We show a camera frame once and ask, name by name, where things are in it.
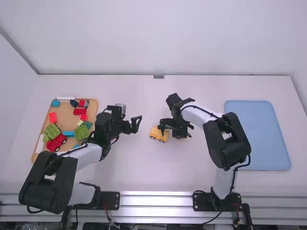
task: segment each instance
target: metal frame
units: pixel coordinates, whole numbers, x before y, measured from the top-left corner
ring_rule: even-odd
[[[109,211],[119,223],[187,223],[200,224],[217,212],[195,212],[192,192],[120,192],[120,209]],[[307,225],[307,196],[256,196],[242,194],[249,203],[254,224]],[[30,214],[18,202],[18,194],[0,194],[0,221],[60,222],[61,214]],[[105,222],[103,210],[78,210],[79,222]],[[75,222],[75,211],[69,216]],[[212,224],[232,224],[232,213],[222,213]]]

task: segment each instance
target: red lego brick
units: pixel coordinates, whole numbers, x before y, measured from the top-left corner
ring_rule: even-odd
[[[73,110],[74,115],[83,115],[86,114],[86,109],[74,109]]]
[[[58,121],[57,120],[57,114],[55,112],[50,113],[49,114],[49,119],[50,119],[50,123],[56,123]]]
[[[78,107],[84,107],[84,105],[85,105],[85,100],[80,100]]]
[[[82,121],[87,121],[88,115],[87,114],[82,114],[80,120]]]

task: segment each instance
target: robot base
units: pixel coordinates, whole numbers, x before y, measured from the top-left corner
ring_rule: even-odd
[[[94,197],[89,204],[77,204],[72,209],[98,209],[98,210],[119,210],[120,193],[100,191],[100,187],[94,184],[80,182],[81,184],[95,188]]]
[[[225,199],[220,200],[211,188],[210,193],[195,191],[193,193],[193,209],[196,212],[225,211],[234,212],[242,209],[241,195],[231,193]]]

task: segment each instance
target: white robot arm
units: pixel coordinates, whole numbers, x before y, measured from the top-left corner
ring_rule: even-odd
[[[177,139],[191,137],[188,127],[194,129],[193,125],[204,130],[209,155],[217,166],[215,182],[207,199],[215,210],[229,209],[228,201],[233,197],[236,171],[246,166],[241,165],[246,157],[250,162],[251,153],[237,115],[216,113],[200,106],[192,98],[182,100],[176,93],[169,95],[166,103],[173,118],[161,119],[158,129],[162,135],[165,129],[171,129],[172,137]]]
[[[142,116],[137,116],[131,118],[131,124],[125,121],[124,104],[108,105],[105,110],[97,115],[95,130],[80,147],[60,154],[43,151],[38,155],[19,193],[19,202],[27,205],[30,213],[49,211],[59,214],[67,206],[95,208],[102,205],[100,187],[74,184],[75,174],[87,165],[103,160],[121,133],[137,133],[142,120]],[[40,211],[33,212],[30,207]]]

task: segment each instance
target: blue mat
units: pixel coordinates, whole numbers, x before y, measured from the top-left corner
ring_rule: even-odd
[[[268,101],[227,101],[251,145],[251,163],[242,170],[289,170],[291,162],[272,104]]]

